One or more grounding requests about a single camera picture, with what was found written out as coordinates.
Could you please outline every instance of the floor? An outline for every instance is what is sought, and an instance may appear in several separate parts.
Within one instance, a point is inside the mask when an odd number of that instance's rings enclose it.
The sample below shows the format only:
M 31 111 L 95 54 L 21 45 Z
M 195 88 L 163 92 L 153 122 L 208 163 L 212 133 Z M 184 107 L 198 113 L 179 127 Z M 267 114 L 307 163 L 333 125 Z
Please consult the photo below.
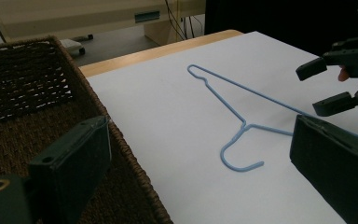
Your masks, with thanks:
M 204 18 L 204 15 L 199 15 L 191 17 L 191 22 L 189 18 L 181 21 L 182 31 L 186 31 L 187 38 L 192 38 L 193 34 L 194 37 L 204 34 Z M 92 35 L 92 39 L 86 36 L 76 38 L 86 50 L 84 55 L 80 55 L 78 51 L 70 52 L 78 66 L 158 47 L 157 43 L 144 35 L 142 25 Z

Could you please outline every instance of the brown wicker basket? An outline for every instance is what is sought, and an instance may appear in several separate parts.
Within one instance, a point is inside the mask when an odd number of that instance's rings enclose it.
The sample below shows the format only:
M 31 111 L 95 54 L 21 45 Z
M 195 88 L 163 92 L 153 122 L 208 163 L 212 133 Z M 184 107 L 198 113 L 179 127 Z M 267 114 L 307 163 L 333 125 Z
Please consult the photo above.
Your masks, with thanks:
M 28 176 L 35 155 L 99 115 L 110 118 L 55 36 L 0 44 L 0 175 Z M 113 121 L 109 132 L 111 168 L 79 223 L 172 223 Z

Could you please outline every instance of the white tabletop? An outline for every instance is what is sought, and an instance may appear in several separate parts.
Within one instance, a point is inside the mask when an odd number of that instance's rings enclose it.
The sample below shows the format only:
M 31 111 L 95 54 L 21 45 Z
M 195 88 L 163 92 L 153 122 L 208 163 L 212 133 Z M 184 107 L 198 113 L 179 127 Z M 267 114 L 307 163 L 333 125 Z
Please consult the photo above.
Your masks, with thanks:
M 174 223 L 339 224 L 342 218 L 290 162 L 291 136 L 251 129 L 220 151 L 241 121 L 187 72 L 196 64 L 314 116 L 312 104 L 358 90 L 338 82 L 339 68 L 299 81 L 316 56 L 254 32 L 88 78 Z M 296 112 L 220 78 L 207 77 L 248 123 L 292 132 Z M 358 108 L 320 118 L 358 134 Z

